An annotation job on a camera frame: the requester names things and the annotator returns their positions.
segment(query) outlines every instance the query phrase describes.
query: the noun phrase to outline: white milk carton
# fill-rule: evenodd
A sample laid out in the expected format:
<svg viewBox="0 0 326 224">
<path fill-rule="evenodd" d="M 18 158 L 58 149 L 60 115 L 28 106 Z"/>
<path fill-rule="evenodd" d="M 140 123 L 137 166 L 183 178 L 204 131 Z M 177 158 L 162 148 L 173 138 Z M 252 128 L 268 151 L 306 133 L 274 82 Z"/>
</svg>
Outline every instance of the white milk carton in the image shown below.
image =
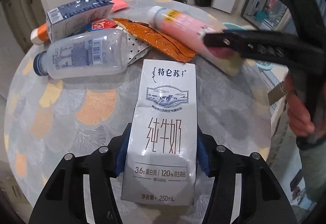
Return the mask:
<svg viewBox="0 0 326 224">
<path fill-rule="evenodd" d="M 195 65 L 145 59 L 121 199 L 192 205 L 196 150 Z"/>
<path fill-rule="evenodd" d="M 52 43 L 79 31 L 95 19 L 106 18 L 112 0 L 78 0 L 46 13 L 48 37 Z"/>
</svg>

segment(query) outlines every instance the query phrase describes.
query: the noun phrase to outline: pink bottle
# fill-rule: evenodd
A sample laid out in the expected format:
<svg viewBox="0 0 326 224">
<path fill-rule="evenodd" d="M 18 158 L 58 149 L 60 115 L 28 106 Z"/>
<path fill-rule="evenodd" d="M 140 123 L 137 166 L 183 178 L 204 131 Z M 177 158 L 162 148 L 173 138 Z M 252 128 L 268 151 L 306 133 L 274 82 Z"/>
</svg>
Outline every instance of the pink bottle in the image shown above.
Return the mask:
<svg viewBox="0 0 326 224">
<path fill-rule="evenodd" d="M 237 53 L 229 48 L 209 48 L 203 43 L 206 33 L 227 29 L 223 24 L 221 28 L 215 29 L 189 15 L 160 6 L 154 6 L 148 11 L 148 22 L 196 51 L 228 75 L 236 75 L 239 72 L 242 59 Z"/>
</svg>

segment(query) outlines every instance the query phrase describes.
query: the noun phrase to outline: blue milk carton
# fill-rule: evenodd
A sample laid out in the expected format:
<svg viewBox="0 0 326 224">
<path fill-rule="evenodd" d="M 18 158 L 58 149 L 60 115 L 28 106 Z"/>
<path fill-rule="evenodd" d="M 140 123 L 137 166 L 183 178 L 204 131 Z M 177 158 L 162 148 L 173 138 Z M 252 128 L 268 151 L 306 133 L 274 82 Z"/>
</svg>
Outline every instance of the blue milk carton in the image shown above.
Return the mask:
<svg viewBox="0 0 326 224">
<path fill-rule="evenodd" d="M 98 18 L 106 18 L 112 0 L 78 0 L 61 5 L 47 12 L 46 24 L 51 42 L 79 31 Z"/>
</svg>

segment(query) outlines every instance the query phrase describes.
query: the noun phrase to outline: plastic bottle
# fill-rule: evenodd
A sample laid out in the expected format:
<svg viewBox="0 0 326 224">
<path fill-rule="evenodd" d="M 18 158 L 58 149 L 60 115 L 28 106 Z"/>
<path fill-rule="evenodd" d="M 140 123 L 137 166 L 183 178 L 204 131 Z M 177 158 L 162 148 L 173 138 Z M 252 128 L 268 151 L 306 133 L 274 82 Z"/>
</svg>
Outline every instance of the plastic bottle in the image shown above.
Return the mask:
<svg viewBox="0 0 326 224">
<path fill-rule="evenodd" d="M 34 59 L 34 71 L 53 79 L 111 75 L 123 72 L 127 64 L 122 53 L 127 37 L 119 29 L 106 29 L 61 39 Z"/>
<path fill-rule="evenodd" d="M 177 39 L 193 51 L 196 51 L 215 66 L 229 75 L 236 75 L 242 64 L 240 57 L 228 59 L 234 55 L 229 48 L 210 48 L 203 43 L 206 33 L 221 32 L 227 29 L 222 23 L 219 28 L 205 24 L 202 21 L 176 10 L 166 9 L 161 6 L 154 6 L 147 12 L 148 23 L 161 30 L 165 34 Z"/>
</svg>

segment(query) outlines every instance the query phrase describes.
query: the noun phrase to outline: round table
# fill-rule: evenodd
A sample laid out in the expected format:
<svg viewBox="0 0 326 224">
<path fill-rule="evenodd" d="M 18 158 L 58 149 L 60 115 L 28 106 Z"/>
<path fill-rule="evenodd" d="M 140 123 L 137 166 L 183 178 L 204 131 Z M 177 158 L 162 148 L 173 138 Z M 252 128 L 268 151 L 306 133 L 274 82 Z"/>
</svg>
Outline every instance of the round table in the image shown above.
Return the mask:
<svg viewBox="0 0 326 224">
<path fill-rule="evenodd" d="M 205 11 L 179 2 L 125 1 L 130 8 L 115 13 L 115 17 L 144 21 L 147 10 L 160 5 L 220 25 Z M 18 67 L 10 86 L 4 127 L 10 167 L 32 205 L 65 153 L 91 154 L 121 135 L 132 122 L 143 61 L 136 61 L 118 75 L 53 80 L 37 76 L 33 70 L 33 59 L 43 49 L 33 46 Z M 169 60 L 155 50 L 145 58 Z M 235 153 L 249 155 L 257 151 L 266 158 L 271 139 L 270 112 L 256 64 L 246 61 L 240 73 L 230 77 L 199 55 L 191 63 L 196 65 L 198 125 L 203 133 L 214 136 L 218 144 Z M 169 223 L 201 223 L 214 180 L 198 167 L 194 205 L 164 207 L 122 201 L 122 178 L 121 174 L 111 182 L 124 223 L 165 223 L 167 217 Z M 234 203 L 238 210 L 240 190 L 237 179 Z M 238 210 L 234 210 L 233 219 Z"/>
</svg>

